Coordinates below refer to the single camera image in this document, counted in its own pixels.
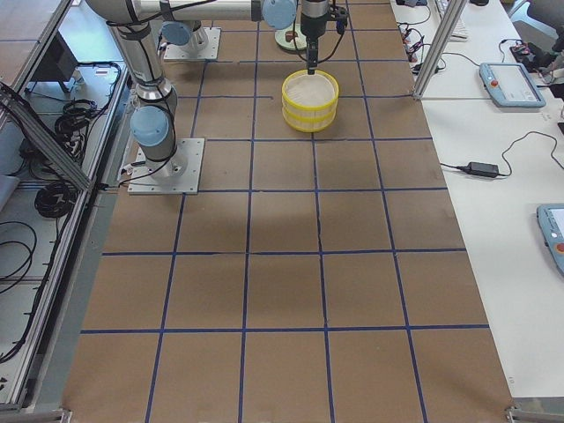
blue joint cap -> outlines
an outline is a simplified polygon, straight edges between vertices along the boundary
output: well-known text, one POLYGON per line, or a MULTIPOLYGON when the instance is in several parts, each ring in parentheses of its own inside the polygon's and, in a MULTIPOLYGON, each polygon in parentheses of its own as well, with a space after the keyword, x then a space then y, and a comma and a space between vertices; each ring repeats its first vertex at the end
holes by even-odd
POLYGON ((192 29, 183 22, 167 21, 162 24, 162 34, 171 44, 183 46, 190 41, 192 29))
POLYGON ((155 106, 137 109, 131 117, 130 125, 133 136, 143 147, 159 145, 168 135, 167 114, 155 106))
POLYGON ((264 0, 263 18, 275 29, 288 28, 296 18, 296 1, 264 0))

